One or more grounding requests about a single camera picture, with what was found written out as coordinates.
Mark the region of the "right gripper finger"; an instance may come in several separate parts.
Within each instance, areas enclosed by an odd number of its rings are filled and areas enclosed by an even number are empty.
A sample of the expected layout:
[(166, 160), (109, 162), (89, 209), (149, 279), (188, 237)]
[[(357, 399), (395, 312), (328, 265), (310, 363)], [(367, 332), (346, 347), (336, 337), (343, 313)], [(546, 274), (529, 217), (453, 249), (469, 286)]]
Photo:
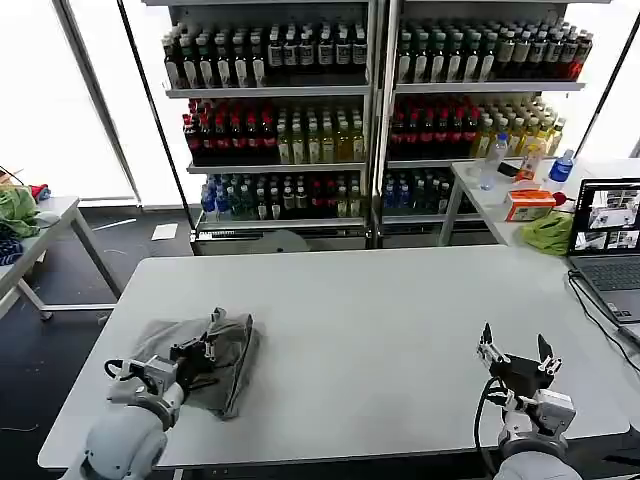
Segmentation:
[(540, 359), (538, 370), (545, 375), (555, 375), (562, 366), (562, 359), (554, 355), (551, 345), (542, 334), (537, 336), (537, 345)]
[(488, 322), (484, 325), (476, 351), (488, 371), (508, 363), (508, 357), (493, 342), (492, 330)]

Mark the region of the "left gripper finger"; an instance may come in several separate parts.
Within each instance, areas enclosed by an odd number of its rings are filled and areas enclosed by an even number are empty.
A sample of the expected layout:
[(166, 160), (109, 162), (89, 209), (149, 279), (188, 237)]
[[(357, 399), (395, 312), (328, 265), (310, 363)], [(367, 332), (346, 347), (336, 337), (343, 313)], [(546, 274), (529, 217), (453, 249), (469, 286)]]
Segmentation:
[(191, 338), (170, 348), (171, 359), (193, 359), (203, 354), (203, 343), (199, 338)]
[(220, 335), (220, 330), (224, 325), (226, 310), (216, 307), (211, 313), (209, 324), (201, 337), (204, 344), (204, 356), (210, 360), (215, 360), (215, 344)]

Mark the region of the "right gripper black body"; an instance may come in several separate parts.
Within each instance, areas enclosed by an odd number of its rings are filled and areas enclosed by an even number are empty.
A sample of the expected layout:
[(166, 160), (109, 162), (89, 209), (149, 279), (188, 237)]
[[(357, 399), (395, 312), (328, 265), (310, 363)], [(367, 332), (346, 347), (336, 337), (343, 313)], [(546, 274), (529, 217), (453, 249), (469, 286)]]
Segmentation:
[(507, 354), (508, 361), (493, 361), (489, 372), (519, 396), (532, 398), (537, 390), (551, 386), (555, 376), (538, 368), (539, 363)]

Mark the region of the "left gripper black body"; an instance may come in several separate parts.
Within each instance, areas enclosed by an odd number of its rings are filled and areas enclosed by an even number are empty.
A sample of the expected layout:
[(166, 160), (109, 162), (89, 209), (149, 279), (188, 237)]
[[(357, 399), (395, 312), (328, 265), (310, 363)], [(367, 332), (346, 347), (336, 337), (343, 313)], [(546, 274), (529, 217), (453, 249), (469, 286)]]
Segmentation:
[(172, 359), (177, 364), (176, 382), (185, 393), (201, 390), (219, 383), (214, 363), (203, 354), (193, 359)]

